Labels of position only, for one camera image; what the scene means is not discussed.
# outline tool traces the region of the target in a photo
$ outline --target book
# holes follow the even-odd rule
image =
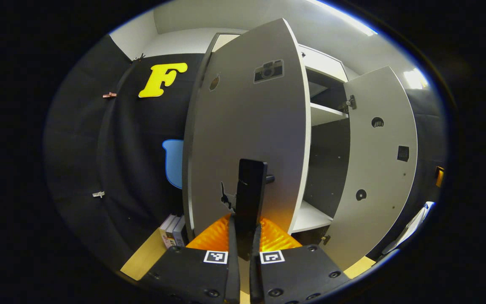
[[[170,223],[170,225],[166,229],[166,240],[168,240],[168,243],[170,244],[166,248],[170,248],[171,246],[176,245],[176,240],[174,239],[173,232],[174,232],[174,228],[176,227],[176,225],[177,225],[177,223],[179,222],[180,219],[181,219],[181,217],[176,216],[173,219],[172,223]]]
[[[162,225],[160,225],[160,227],[159,227],[159,229],[160,229],[160,235],[162,236],[162,241],[164,242],[164,245],[166,246],[166,248],[170,248],[170,241],[168,241],[168,238],[166,237],[166,229],[168,228],[168,226],[170,226],[170,224],[175,219],[175,217],[176,217],[175,215],[170,214],[164,220],[164,222],[162,223]]]
[[[177,223],[174,228],[173,235],[177,246],[184,247],[187,245],[187,229],[185,229],[185,217],[181,217],[181,220],[179,220],[179,223]]]

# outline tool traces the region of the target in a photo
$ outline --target open cabinet door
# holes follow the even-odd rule
[[[343,196],[326,233],[330,239],[320,245],[343,271],[391,229],[410,194],[417,162],[413,112],[391,68],[344,86],[356,102],[349,109],[350,158]]]
[[[268,163],[262,216],[284,231],[305,188],[311,114],[305,66],[284,19],[256,27],[211,54],[187,114],[184,204],[194,235],[230,211],[241,158]]]

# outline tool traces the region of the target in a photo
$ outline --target cabinet shelf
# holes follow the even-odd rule
[[[294,229],[292,233],[307,231],[319,227],[330,225],[332,218],[324,212],[314,208],[311,204],[301,201],[301,206],[297,211]]]
[[[310,103],[310,125],[312,127],[347,118],[348,114],[346,113],[316,103]]]

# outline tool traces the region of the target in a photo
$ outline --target wooden floor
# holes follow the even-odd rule
[[[121,272],[139,281],[153,267],[164,252],[166,252],[166,246],[160,236],[160,230],[156,229],[131,258],[129,258],[127,263],[123,265]],[[357,263],[346,269],[345,274],[350,279],[353,279],[369,269],[374,263],[370,258],[363,256]],[[240,303],[250,304],[249,293],[243,290],[241,291]]]

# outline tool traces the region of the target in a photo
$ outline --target ceiling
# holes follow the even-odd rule
[[[173,0],[154,9],[159,34],[200,27],[250,30],[279,18],[286,19],[298,43],[330,54],[359,75],[386,65],[397,76],[415,68],[380,33],[367,36],[306,0]]]

